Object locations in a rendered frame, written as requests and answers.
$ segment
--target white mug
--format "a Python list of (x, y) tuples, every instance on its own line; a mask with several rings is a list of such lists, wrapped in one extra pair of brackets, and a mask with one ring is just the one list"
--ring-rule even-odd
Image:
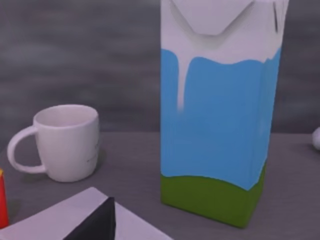
[[(84, 105), (58, 105), (33, 117), (33, 125), (10, 140), (7, 157), (18, 171), (46, 173), (58, 182), (75, 182), (90, 176), (99, 153), (98, 112)], [(42, 165), (24, 166), (16, 162), (15, 149), (24, 138), (35, 135)]]

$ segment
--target white round object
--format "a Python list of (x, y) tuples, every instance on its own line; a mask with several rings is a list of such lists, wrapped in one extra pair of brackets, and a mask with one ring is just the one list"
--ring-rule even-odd
[(320, 127), (312, 133), (312, 144), (315, 149), (320, 150)]

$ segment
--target milk carton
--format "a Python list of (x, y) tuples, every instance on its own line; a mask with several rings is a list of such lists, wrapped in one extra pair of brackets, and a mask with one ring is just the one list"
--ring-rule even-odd
[(245, 227), (262, 193), (289, 0), (161, 0), (161, 200)]

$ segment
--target red marker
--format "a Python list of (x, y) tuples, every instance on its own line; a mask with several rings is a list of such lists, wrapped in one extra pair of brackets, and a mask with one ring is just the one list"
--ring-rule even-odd
[(0, 168), (0, 229), (9, 225), (6, 190), (4, 181), (4, 171)]

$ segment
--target table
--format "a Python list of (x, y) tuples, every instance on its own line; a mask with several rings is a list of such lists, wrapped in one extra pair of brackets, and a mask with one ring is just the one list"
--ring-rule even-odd
[[(14, 170), (0, 154), (9, 216), (16, 223), (94, 186), (175, 240), (320, 239), (320, 153), (307, 134), (272, 134), (264, 192), (249, 226), (238, 229), (160, 203), (160, 134), (104, 132), (94, 175), (58, 183)], [(17, 147), (22, 164), (40, 160), (35, 140)]]

